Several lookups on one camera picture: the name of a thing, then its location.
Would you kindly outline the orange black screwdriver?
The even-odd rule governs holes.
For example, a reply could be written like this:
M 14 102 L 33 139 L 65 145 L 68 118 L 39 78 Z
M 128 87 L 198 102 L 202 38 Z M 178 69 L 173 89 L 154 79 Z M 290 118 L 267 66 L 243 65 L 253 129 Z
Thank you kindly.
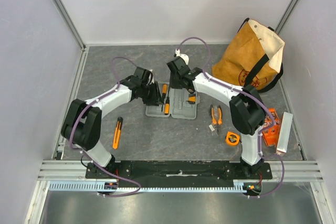
M 170 113 L 170 98 L 166 98 L 164 105 L 164 114 L 169 115 L 169 113 Z
M 163 99 L 163 101 L 165 101 L 167 90 L 168 90 L 168 85 L 165 83 L 162 86 L 162 99 Z

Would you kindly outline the grey plastic tool case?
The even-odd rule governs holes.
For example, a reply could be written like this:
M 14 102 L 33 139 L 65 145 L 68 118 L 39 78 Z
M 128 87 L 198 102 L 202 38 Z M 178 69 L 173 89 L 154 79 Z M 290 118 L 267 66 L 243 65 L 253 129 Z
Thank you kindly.
M 169 87 L 169 84 L 167 82 L 159 82 L 159 89 L 161 94 L 162 94 L 162 86 L 165 83 L 168 85 L 166 98 L 170 98 L 169 115 L 164 114 L 165 104 L 159 106 L 146 106 L 145 115 L 154 118 L 169 118 L 171 116 L 174 119 L 186 119 L 186 120 L 196 119 L 197 105 L 200 102 L 200 96 L 197 94 L 197 92 L 189 93 L 185 89 L 172 89 Z M 189 104 L 186 102 L 189 94 L 196 94 L 195 104 Z

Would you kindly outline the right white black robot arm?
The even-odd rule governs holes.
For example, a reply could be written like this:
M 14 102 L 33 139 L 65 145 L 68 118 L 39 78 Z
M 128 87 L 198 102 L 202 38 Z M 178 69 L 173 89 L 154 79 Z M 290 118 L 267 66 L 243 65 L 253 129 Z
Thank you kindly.
M 175 57 L 167 66 L 173 89 L 203 93 L 229 107 L 232 123 L 241 135 L 240 172 L 245 178 L 254 178 L 263 163 L 259 135 L 266 118 L 266 107 L 256 88 L 251 85 L 235 86 L 212 77 L 200 68 L 190 69 L 181 57 Z

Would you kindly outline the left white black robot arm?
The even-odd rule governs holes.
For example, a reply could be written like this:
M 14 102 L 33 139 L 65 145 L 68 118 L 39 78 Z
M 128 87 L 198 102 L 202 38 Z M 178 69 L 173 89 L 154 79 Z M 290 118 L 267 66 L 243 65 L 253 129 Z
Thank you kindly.
M 136 67 L 134 74 L 122 79 L 105 93 L 88 100 L 71 102 L 61 128 L 61 135 L 98 164 L 97 172 L 104 178 L 115 174 L 115 158 L 100 142 L 102 119 L 117 107 L 134 99 L 145 105 L 162 105 L 159 85 L 150 70 Z

